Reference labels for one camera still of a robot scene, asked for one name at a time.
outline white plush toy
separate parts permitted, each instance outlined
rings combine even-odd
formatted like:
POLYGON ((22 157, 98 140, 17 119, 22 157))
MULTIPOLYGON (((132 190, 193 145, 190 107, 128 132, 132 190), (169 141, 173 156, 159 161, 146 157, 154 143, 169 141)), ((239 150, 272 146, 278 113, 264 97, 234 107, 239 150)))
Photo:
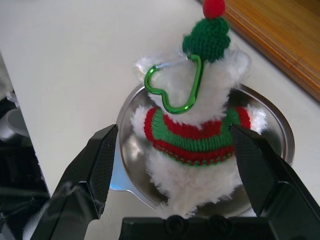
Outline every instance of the white plush toy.
POLYGON ((131 118, 134 132, 152 142, 146 166, 152 183, 168 197, 168 202, 157 209, 162 218, 188 218, 197 206, 230 196, 242 184, 228 131, 230 123, 259 134, 267 127, 262 109, 226 106, 230 90, 248 71, 250 58, 238 49, 230 49, 228 24, 219 17, 224 9, 223 0, 207 0, 205 18, 183 39, 183 53, 145 57, 136 64, 144 81, 152 66, 179 59, 176 65, 162 64, 150 80, 153 89, 167 93, 169 106, 163 96, 149 93, 158 107, 139 106, 131 118), (185 106, 195 90, 199 62, 188 60, 190 55, 199 57, 203 64, 196 100, 186 110, 175 112, 185 106))

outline red and green sweater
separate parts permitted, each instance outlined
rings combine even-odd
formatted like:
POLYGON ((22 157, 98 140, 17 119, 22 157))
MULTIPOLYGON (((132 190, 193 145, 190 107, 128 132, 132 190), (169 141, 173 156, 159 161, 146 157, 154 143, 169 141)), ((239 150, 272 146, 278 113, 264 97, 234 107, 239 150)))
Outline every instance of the red and green sweater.
POLYGON ((174 123, 159 108, 151 108, 144 121, 144 133, 153 146, 174 160, 189 166, 209 166, 223 162, 234 154, 229 125, 250 128, 244 107, 228 108, 226 117, 196 126, 174 123))

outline stainless steel bowl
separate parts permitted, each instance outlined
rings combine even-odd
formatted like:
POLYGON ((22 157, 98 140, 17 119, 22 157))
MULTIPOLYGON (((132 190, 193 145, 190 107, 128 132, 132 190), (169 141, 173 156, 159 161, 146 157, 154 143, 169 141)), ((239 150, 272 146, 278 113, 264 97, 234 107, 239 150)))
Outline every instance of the stainless steel bowl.
MULTIPOLYGON (((295 153, 295 141, 292 130, 283 114, 266 98, 241 85, 230 94, 229 106, 246 106, 250 104, 265 110, 268 128, 263 136, 269 141, 275 152, 289 164, 295 153)), ((117 124, 119 134, 116 144, 111 189, 129 191, 151 208, 166 201, 155 186, 150 183, 146 173, 145 152, 151 145, 148 141, 138 138, 133 132, 131 116, 139 105, 154 106, 143 86, 138 86, 123 104, 117 124)), ((198 208, 198 216, 223 215, 237 216, 251 207, 243 186, 234 190, 230 199, 222 199, 217 204, 206 204, 198 208)))

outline wooden cutting board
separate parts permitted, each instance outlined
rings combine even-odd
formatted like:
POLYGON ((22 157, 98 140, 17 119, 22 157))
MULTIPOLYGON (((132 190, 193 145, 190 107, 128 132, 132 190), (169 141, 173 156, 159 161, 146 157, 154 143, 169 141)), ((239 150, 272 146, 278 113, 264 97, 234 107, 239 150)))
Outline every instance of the wooden cutting board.
POLYGON ((320 101, 320 0, 225 4, 225 17, 234 30, 320 101))

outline red stripe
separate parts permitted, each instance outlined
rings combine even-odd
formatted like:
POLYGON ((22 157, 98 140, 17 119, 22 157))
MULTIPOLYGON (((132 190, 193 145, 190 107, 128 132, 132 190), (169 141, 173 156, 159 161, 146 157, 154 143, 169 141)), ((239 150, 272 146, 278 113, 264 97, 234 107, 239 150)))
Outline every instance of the red stripe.
POLYGON ((146 139, 148 139, 152 143, 155 141, 154 136, 152 134, 152 120, 154 118, 156 111, 157 111, 156 107, 151 108, 147 112, 144 120, 144 133, 145 133, 146 139))
POLYGON ((173 122, 168 115, 163 115, 164 124, 168 130, 183 138, 198 140, 210 138, 220 134, 221 121, 207 121, 201 125, 201 130, 196 126, 173 122))
POLYGON ((235 151, 235 148, 232 145, 219 148, 214 151, 207 151, 207 152, 188 151, 162 140, 154 140, 153 146, 156 149, 162 152, 165 152, 168 155, 171 155, 178 161, 181 161, 183 163, 190 164, 190 165, 194 165, 196 161, 200 161, 199 165, 212 164, 211 160, 214 160, 214 163, 223 162, 224 161, 223 156, 232 154, 235 151))
POLYGON ((240 125, 247 129, 250 129, 251 123, 248 111, 242 106, 236 107, 235 110, 239 114, 240 125))

